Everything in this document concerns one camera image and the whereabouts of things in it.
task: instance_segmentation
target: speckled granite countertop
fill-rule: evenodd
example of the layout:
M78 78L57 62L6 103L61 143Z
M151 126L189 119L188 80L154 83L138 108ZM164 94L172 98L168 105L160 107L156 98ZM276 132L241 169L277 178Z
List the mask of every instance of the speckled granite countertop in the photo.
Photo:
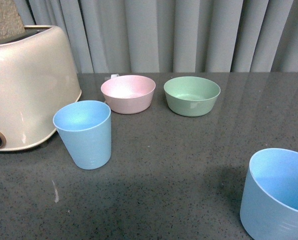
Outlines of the speckled granite countertop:
M251 239L239 218L249 159L298 151L298 73L139 75L157 84L152 104L112 113L105 166L78 168L57 133L46 147L0 152L0 239ZM163 84L183 75L221 87L207 115L167 107ZM109 76L79 75L81 99L104 101Z

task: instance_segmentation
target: green bowl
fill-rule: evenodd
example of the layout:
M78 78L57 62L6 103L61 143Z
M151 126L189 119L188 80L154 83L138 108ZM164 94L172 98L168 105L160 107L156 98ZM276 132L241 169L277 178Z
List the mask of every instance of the green bowl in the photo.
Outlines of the green bowl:
M215 82L202 77L181 76L168 80L164 91L173 112L198 117L212 110L221 89Z

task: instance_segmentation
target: plastic bowl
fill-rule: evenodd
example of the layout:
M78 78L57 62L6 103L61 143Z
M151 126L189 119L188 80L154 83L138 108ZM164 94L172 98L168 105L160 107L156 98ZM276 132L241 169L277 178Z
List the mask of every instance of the plastic bowl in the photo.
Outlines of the plastic bowl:
M102 84L101 91L112 111L135 114L150 106L155 86L148 77L125 75L107 80Z
M212 110L221 89L215 82L202 77L181 76L168 80L164 91L173 112L198 117Z

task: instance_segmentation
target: bowl rim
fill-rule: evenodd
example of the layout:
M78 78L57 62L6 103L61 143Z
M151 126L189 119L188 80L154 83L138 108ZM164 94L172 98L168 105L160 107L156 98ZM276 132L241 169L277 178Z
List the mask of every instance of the bowl rim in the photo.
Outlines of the bowl rim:
M143 94L143 95L141 95L141 96L136 96L136 97L116 97L116 96L112 96L112 95L109 95L109 94L107 94L107 93L104 93L104 91L103 91L103 86L105 86L106 84L108 84L109 82L113 82L113 81L116 81L117 79L121 79L121 78L125 78L125 77L141 77L141 78L143 78L143 79L145 79L145 80L147 80L147 81L149 81L149 82L151 82L151 83L153 83L153 87L152 87L152 89L149 91L149 92L147 92L146 94ZM112 99L121 99L121 100L129 100L129 99L138 99L138 98L142 98L142 97L144 97L144 96L147 96L147 95L149 95L149 94L151 94L154 90L155 90L155 88L156 88L156 83L151 79L151 78L149 78L149 77L146 77L146 76L142 76L142 75L121 75L121 76L117 76L117 77L114 77L114 78L111 78L111 79L108 79L107 81L105 81L102 85L101 85L101 88L100 88L100 90L101 90L101 92L102 92L102 94L103 95L105 95L105 96L107 96L107 97L110 97L110 98L112 98Z
M219 92L218 92L218 94L216 94L215 96L210 97L210 98L208 98L208 99L187 100L187 99L182 99L182 98L176 97L176 96L174 96L173 94L170 94L168 91L166 91L165 87L166 87L166 84L167 84L167 83L170 84L170 82L173 81L173 80L181 79L181 78L188 78L188 77L189 77L189 78L193 78L193 79L195 78L195 79L200 79L200 80L207 80L208 82L211 82L212 84L214 84L216 87L219 88ZM199 76L178 76L178 77L172 78L172 79L170 79L170 80L167 80L167 81L164 83L164 85L163 85L163 89L164 89L164 92L165 92L166 94L168 94L169 96L171 96L171 97L173 97L173 98L175 98L175 99L179 99L179 100L182 100L182 101L186 101L186 102L205 102L205 101L209 101L209 100L212 100L212 99L216 99L216 98L220 95L220 93L221 93L221 88L220 88L220 86L219 86L216 82L214 82L214 81L212 81L212 80L210 80L210 79L204 78L204 77L199 77Z

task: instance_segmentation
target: cup rim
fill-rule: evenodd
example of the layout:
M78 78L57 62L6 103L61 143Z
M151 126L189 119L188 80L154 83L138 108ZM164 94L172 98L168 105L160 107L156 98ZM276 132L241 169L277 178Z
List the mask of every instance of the cup rim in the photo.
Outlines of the cup rim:
M109 109L109 113L108 113L108 116L102 120L100 123L98 123L97 125L94 125L92 127L89 127L89 128L84 128L84 129L80 129L80 130L67 130L67 129L64 129L62 127L59 127L56 123L55 123L55 118L56 116L60 113L60 111L63 111L64 109L68 108L68 107L71 107L72 105L79 105L79 104L82 104L82 103L86 103L86 102L91 102L91 103L97 103L97 104L100 104L104 107L107 107ZM97 126L103 124L104 122L106 122L108 120L108 118L110 118L111 116L111 108L104 102L101 102L101 101L97 101L97 100L82 100L82 101L76 101L76 102L73 102L73 103L70 103L62 108L60 108L53 116L53 119L52 119L52 122L53 122L53 125L57 128L57 129L60 129L62 131L65 131L65 132L83 132L83 131L87 131L87 130L90 130L90 129L93 129L93 128L96 128Z
M261 152L272 151L272 150L274 150L274 151L279 150L279 151L292 152L293 154L297 154L297 155L298 155L298 152L297 152L297 151L293 151L293 150L289 150L289 149L285 149L285 148L278 148L278 147L266 148L266 149L262 149L262 150L257 151L256 153L254 153L254 154L252 155L252 157L251 157L251 159L250 159L250 162L249 162L249 167L248 167L248 169L249 169L249 171L250 171L250 174L251 174L251 176L252 176L252 179L253 179L253 181L257 184L257 186L258 186L258 187L259 187L259 188L260 188L260 189L261 189L261 190L262 190L268 197L270 197L272 200L278 202L279 204L283 205L284 207L286 207L286 208L288 208L288 209L290 209L290 210L292 210L292 211L298 212L298 209L293 208L293 207L291 207L291 206L289 206L289 205L287 205L287 204L285 204L285 203L279 201L278 199L276 199L275 197L273 197L271 194L269 194L269 193L268 193L268 192L267 192L267 191L266 191L266 190L259 184L259 182L258 182L257 179L255 178L255 176L254 176L254 174L253 174L253 172L252 172L252 170L251 170L251 163L253 162L253 160L254 160L254 158L256 157L256 155L258 155L258 154L261 153Z

